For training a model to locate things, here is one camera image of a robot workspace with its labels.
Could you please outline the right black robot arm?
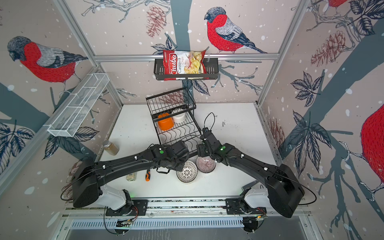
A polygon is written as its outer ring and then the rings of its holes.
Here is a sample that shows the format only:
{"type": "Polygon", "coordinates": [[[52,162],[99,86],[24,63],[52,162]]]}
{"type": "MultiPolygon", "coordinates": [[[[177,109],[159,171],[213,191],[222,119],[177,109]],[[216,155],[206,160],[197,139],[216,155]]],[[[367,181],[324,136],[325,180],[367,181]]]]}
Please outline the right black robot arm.
{"type": "Polygon", "coordinates": [[[242,153],[233,145],[221,144],[208,128],[203,128],[200,139],[202,143],[198,145],[198,156],[210,157],[253,177],[267,188],[275,211],[286,218],[293,216],[305,191],[288,166],[270,165],[242,153]]]}

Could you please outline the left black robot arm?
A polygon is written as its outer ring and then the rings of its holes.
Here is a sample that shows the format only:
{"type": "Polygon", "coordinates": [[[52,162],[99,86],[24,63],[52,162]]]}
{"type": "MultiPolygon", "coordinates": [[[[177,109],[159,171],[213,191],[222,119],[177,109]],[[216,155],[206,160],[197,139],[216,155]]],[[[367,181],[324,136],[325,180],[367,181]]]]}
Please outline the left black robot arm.
{"type": "Polygon", "coordinates": [[[183,141],[173,145],[151,145],[141,153],[111,161],[83,162],[72,181],[73,206],[83,208],[102,195],[101,187],[120,177],[148,169],[166,168],[180,172],[190,156],[183,141]]]}

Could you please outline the white ceramic bowl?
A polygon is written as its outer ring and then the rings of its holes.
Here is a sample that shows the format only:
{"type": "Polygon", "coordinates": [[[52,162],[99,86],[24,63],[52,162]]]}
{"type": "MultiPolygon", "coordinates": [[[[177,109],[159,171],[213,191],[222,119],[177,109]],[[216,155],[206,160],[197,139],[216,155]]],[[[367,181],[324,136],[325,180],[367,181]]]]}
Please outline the white ceramic bowl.
{"type": "Polygon", "coordinates": [[[186,113],[180,113],[178,115],[172,116],[172,120],[174,123],[181,124],[186,120],[186,113]]]}

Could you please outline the orange plastic bowl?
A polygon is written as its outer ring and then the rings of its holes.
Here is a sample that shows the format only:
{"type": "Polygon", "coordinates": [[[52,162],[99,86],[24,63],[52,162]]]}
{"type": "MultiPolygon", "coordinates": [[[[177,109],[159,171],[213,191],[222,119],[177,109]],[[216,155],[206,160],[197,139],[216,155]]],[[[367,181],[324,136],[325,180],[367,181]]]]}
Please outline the orange plastic bowl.
{"type": "Polygon", "coordinates": [[[169,113],[163,113],[158,115],[158,125],[162,131],[168,131],[174,127],[174,121],[170,117],[169,113]]]}

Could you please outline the white patterned bowl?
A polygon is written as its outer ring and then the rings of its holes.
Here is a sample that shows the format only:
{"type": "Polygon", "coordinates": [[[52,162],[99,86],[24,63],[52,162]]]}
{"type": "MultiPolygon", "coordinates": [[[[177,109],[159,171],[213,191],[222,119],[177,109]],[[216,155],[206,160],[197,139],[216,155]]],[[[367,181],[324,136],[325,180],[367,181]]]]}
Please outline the white patterned bowl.
{"type": "Polygon", "coordinates": [[[192,161],[186,161],[181,172],[176,172],[177,178],[184,184],[193,182],[198,175],[197,165],[192,161]]]}

